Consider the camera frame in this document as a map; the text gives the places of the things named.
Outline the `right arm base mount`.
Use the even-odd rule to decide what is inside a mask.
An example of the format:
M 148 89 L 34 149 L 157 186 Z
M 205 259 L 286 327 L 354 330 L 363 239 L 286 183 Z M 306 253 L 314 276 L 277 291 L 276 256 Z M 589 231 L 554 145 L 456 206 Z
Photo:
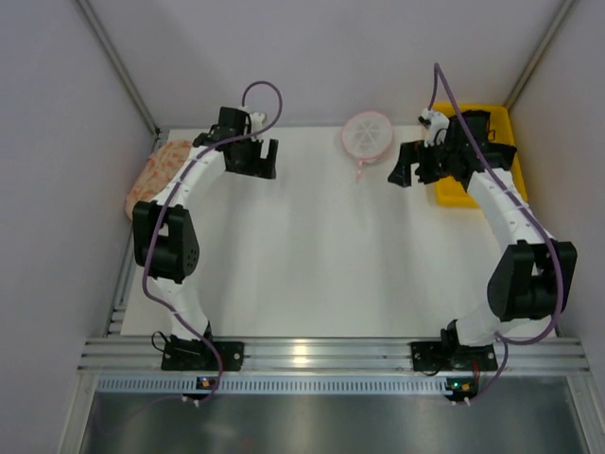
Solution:
M 415 372 L 495 372 L 498 363 L 492 345 L 449 347 L 442 341 L 422 340 L 410 344 Z

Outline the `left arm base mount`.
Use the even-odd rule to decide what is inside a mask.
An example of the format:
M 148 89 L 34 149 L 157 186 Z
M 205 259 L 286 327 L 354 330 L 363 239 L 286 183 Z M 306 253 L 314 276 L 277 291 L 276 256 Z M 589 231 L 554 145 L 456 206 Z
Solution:
M 241 341 L 215 341 L 215 350 L 226 372 L 240 371 L 245 344 Z M 213 351 L 201 340 L 171 339 L 164 347 L 161 369 L 169 372 L 217 372 L 218 361 Z

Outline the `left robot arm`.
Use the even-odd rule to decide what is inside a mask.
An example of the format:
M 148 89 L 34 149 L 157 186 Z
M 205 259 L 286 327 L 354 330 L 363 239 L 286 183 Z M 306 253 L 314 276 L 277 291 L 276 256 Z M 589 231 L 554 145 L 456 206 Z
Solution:
M 275 125 L 242 105 L 222 107 L 217 122 L 191 143 L 184 163 L 150 201 L 132 209 L 134 257 L 143 269 L 142 291 L 167 312 L 170 335 L 207 343 L 210 321 L 198 291 L 187 282 L 199 264 L 193 202 L 226 173 L 273 180 L 278 141 L 262 154 L 263 133 Z

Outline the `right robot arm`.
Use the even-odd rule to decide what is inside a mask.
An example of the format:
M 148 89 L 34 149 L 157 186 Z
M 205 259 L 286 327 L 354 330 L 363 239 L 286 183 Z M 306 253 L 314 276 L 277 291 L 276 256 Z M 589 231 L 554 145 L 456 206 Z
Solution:
M 523 200 L 512 175 L 517 149 L 491 140 L 490 117 L 424 109 L 425 138 L 400 146 L 388 177 L 401 187 L 453 178 L 482 211 L 502 252 L 486 303 L 442 331 L 455 346 L 487 345 L 519 324 L 553 320 L 565 309 L 578 259 L 575 246 L 556 240 Z

